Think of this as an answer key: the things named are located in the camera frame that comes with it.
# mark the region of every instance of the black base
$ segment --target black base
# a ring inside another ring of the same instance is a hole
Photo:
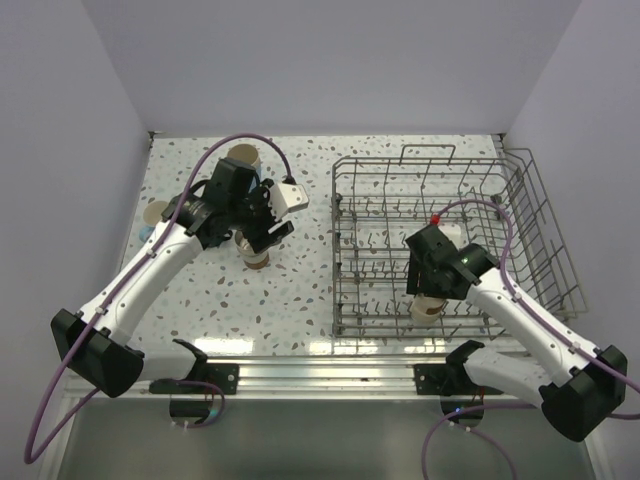
[[[627,358],[613,345],[596,358],[627,374]],[[624,402],[625,387],[623,382],[590,363],[573,372],[573,378],[561,387],[554,384],[540,387],[544,399],[542,412],[562,435],[581,442]]]
[[[61,359],[86,326],[83,320],[64,309],[53,317],[51,330]],[[73,356],[69,368],[109,397],[115,398],[138,380],[143,365],[142,352],[118,345],[94,329]]]
[[[238,389],[240,366],[237,363],[205,363],[192,372],[188,380],[213,383],[225,395],[235,395]],[[173,380],[156,380],[149,385],[149,393],[156,395],[192,395],[211,393],[207,387],[178,385]]]

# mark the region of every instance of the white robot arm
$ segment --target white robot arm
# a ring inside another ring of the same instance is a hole
[[[243,232],[256,253],[279,243],[293,231],[283,218],[306,208],[304,187],[264,180],[253,190],[255,170],[231,159],[219,161],[211,180],[190,192],[171,225],[169,218],[178,205],[174,198],[145,246],[120,274],[75,315],[61,310],[51,326],[61,357],[64,357],[90,319],[100,314],[93,331],[84,340],[69,367],[110,397],[127,391],[142,380],[197,377],[196,363],[206,355],[194,346],[178,341],[155,346],[150,353],[132,348],[133,332],[144,313],[164,287],[202,251],[230,238],[229,229]],[[202,196],[196,191],[204,186]],[[163,241],[156,249],[152,247]],[[124,286],[116,285],[127,279]],[[107,309],[104,299],[116,291]]]
[[[569,329],[511,277],[502,275],[498,261],[484,248],[470,244],[458,250],[436,224],[406,242],[411,251],[408,293],[463,300],[478,307],[505,327],[538,362],[508,357],[490,344],[471,340],[447,356],[450,384],[492,387],[525,400],[541,408],[556,430],[574,441],[582,441],[624,401],[624,383],[577,350],[589,352],[593,359],[623,375],[625,356],[614,346],[602,351]],[[558,341],[541,321],[561,332],[569,345]]]

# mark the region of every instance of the white wall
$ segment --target white wall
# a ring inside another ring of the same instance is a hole
[[[507,141],[538,160],[591,311],[575,323],[614,343],[640,380],[640,3],[583,0]],[[640,411],[628,391],[623,411]],[[606,421],[619,480],[640,472],[640,425]]]
[[[497,133],[579,0],[83,0],[172,134]]]
[[[148,137],[79,0],[3,0],[0,65],[0,478],[23,480],[49,322],[113,274]]]

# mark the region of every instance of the dish rack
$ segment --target dish rack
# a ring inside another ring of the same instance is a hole
[[[562,321],[587,310],[580,282],[529,150],[456,158],[455,145],[405,145],[399,157],[344,157],[332,169],[333,334],[342,338],[494,340],[508,336],[475,307],[448,301],[433,324],[414,322],[406,293],[407,236],[449,203],[499,204],[514,224],[507,270]],[[441,222],[497,258],[506,223],[490,207],[465,204]]]

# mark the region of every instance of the terrazzo surface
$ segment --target terrazzo surface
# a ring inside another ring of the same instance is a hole
[[[142,247],[142,212],[180,193],[193,165],[218,138],[156,138],[124,260]],[[210,355],[353,355],[442,353],[443,339],[339,339],[332,336],[331,166],[343,156],[398,156],[404,144],[454,144],[459,157],[494,157],[489,136],[273,137],[287,154],[309,208],[288,217],[295,231],[269,251],[262,270],[246,268],[232,242],[202,253],[164,289],[137,328],[142,347],[181,338]],[[212,155],[198,179],[237,143],[260,151],[262,177],[284,169],[267,145],[236,141]]]

